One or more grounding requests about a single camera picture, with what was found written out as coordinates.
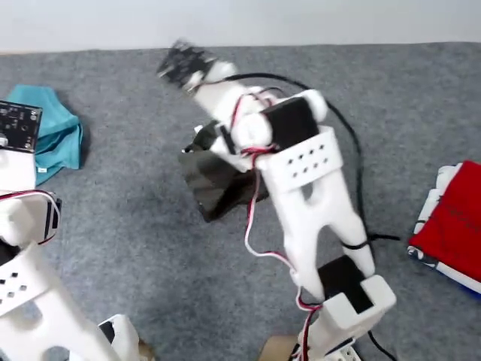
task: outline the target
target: teal cloth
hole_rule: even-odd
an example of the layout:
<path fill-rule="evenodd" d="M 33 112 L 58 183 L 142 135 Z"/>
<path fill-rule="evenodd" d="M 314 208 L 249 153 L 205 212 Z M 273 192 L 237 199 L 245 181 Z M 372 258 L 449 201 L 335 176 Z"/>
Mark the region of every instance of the teal cloth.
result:
<path fill-rule="evenodd" d="M 7 100 L 43 108 L 35 150 L 37 185 L 42 184 L 64 167 L 80 168 L 82 125 L 78 117 L 71 114 L 60 103 L 52 88 L 16 85 Z"/>

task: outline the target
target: black circuit board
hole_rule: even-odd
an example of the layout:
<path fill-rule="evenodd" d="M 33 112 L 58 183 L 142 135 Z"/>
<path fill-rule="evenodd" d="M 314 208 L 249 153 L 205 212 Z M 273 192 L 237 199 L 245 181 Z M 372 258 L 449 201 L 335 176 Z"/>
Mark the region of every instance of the black circuit board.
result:
<path fill-rule="evenodd" d="M 0 102 L 0 144 L 2 149 L 35 153 L 42 108 Z"/>
<path fill-rule="evenodd" d="M 157 69 L 159 77 L 191 93 L 209 73 L 217 58 L 203 47 L 178 40 Z"/>

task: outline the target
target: carpet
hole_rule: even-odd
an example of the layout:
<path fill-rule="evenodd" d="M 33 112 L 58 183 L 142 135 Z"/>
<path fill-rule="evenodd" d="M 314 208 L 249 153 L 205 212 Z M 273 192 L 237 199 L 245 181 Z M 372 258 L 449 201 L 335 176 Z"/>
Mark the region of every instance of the carpet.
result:
<path fill-rule="evenodd" d="M 365 149 L 365 207 L 377 272 L 398 297 L 374 329 L 399 360 L 481 359 L 479 301 L 412 261 L 407 238 L 437 169 L 481 160 L 481 44 L 232 47 L 213 49 L 240 71 L 288 74 L 320 89 L 348 116 Z M 177 153 L 206 114 L 155 71 L 165 50 L 0 57 L 0 95 L 17 83 L 53 87 L 87 129 L 83 169 L 43 186 L 64 202 L 44 252 L 95 322 L 130 316 L 159 359 L 255 360 L 271 335 L 299 331 L 287 269 L 244 249 L 245 209 L 206 224 Z M 271 82 L 260 81 L 260 85 Z M 352 142 L 332 115 L 354 190 Z M 269 201 L 252 243 L 281 248 Z M 330 232 L 319 261 L 340 254 Z M 367 337 L 366 360 L 386 359 Z"/>

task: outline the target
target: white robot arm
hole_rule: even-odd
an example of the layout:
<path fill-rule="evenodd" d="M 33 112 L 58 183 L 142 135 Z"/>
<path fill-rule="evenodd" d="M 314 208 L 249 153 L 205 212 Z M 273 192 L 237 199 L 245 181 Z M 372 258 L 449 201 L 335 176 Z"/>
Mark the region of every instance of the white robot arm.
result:
<path fill-rule="evenodd" d="M 41 109 L 0 102 L 0 350 L 12 361 L 43 361 L 52 347 L 70 361 L 153 361 L 125 315 L 88 320 L 41 254 L 60 221 L 60 202 L 35 190 Z M 32 320 L 22 308 L 34 303 Z"/>
<path fill-rule="evenodd" d="M 319 126 L 328 112 L 322 95 L 306 89 L 278 99 L 274 91 L 246 87 L 235 81 L 242 77 L 235 76 L 232 64 L 184 41 L 171 49 L 159 76 L 190 94 L 217 121 L 218 137 L 210 151 L 238 171 L 255 165 L 262 173 L 283 227 L 292 279 L 322 304 L 310 327 L 309 359 L 354 359 L 347 358 L 355 355 L 350 345 L 380 320 L 396 298 L 375 274 L 363 222 L 343 179 L 334 130 Z M 308 184 L 313 192 L 306 199 L 302 187 Z M 345 256 L 318 268 L 317 240 L 324 226 L 337 234 Z M 296 357 L 307 361 L 305 353 Z"/>

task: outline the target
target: red cloth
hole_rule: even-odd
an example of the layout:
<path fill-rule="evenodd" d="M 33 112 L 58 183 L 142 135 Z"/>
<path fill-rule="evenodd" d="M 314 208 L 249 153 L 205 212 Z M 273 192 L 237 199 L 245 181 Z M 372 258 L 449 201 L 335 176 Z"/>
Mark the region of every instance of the red cloth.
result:
<path fill-rule="evenodd" d="M 463 162 L 410 245 L 481 282 L 481 165 Z"/>

